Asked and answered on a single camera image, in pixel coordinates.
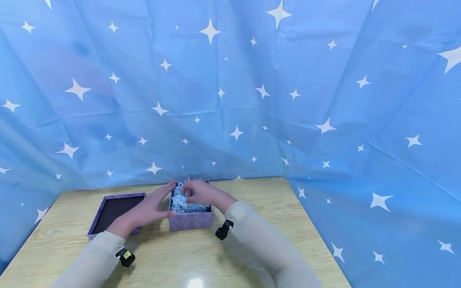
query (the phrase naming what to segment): person's right hand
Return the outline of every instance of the person's right hand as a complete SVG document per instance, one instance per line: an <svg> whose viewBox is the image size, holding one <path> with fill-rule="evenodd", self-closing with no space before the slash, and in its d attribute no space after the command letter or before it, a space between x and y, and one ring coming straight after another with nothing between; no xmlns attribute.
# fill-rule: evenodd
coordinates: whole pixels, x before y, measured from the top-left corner
<svg viewBox="0 0 461 288"><path fill-rule="evenodd" d="M216 205L219 194L224 191L211 186L203 180L189 180L183 185L183 194L186 194L186 203L199 203L202 205Z"/></svg>

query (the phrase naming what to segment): wooden table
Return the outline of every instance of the wooden table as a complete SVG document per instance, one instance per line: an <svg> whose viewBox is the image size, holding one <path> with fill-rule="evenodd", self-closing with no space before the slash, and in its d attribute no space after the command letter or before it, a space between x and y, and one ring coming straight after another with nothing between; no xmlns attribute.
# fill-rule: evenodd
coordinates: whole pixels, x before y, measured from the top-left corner
<svg viewBox="0 0 461 288"><path fill-rule="evenodd" d="M251 204L285 233L313 267L324 288L350 287L283 178L220 181L212 185ZM0 277L0 287L49 288L88 244L86 233L104 195L149 193L157 187L63 193ZM167 207L167 200L168 197L163 207ZM211 229L170 232L167 220L143 227L126 244L135 252L136 261L130 268L118 265L104 287L274 287L269 275L235 238L228 236L221 242L214 236L224 222L221 213L215 214Z"/></svg>

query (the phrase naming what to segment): beige sleeve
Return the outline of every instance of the beige sleeve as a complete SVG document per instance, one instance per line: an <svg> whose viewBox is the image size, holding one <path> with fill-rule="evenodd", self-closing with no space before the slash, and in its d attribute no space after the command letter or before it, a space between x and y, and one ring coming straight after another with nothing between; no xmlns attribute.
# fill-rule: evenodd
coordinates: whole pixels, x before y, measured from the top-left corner
<svg viewBox="0 0 461 288"><path fill-rule="evenodd" d="M119 262L115 254L123 248L124 244L125 239L110 232L99 233L52 288L101 287Z"/></svg>
<svg viewBox="0 0 461 288"><path fill-rule="evenodd" d="M234 223L232 234L254 253L277 288L321 287L295 245L249 205L235 202L225 218Z"/></svg>

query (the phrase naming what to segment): blue backdrop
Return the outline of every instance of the blue backdrop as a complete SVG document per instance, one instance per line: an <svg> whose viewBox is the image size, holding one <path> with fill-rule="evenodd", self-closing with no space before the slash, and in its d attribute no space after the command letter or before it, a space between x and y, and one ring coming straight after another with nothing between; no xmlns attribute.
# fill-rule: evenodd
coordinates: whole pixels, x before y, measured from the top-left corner
<svg viewBox="0 0 461 288"><path fill-rule="evenodd" d="M458 287L459 11L2 1L0 271L64 190L284 176L354 288Z"/></svg>

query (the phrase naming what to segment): box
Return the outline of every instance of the box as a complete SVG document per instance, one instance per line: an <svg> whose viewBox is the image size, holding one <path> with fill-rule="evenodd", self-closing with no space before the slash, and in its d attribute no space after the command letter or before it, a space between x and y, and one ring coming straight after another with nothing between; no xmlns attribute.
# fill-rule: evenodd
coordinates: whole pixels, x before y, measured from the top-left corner
<svg viewBox="0 0 461 288"><path fill-rule="evenodd" d="M171 210L171 203L172 197L170 197L169 210ZM170 224L170 231L210 228L212 218L213 207L210 205L210 212L177 214L176 216L168 218L168 223Z"/></svg>
<svg viewBox="0 0 461 288"><path fill-rule="evenodd" d="M131 193L104 196L99 205L98 212L91 224L87 237L92 240L101 232L104 232L119 216L128 212L146 198L146 193ZM141 227L134 229L133 234L139 234Z"/></svg>

